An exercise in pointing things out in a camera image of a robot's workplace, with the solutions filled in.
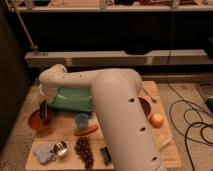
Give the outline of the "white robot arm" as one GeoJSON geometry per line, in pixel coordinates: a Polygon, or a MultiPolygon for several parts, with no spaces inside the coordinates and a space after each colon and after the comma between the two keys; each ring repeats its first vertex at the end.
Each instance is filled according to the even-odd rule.
{"type": "Polygon", "coordinates": [[[133,69],[69,73],[61,64],[39,76],[40,92],[52,101],[60,87],[88,89],[116,171],[167,171],[139,100],[141,76],[133,69]]]}

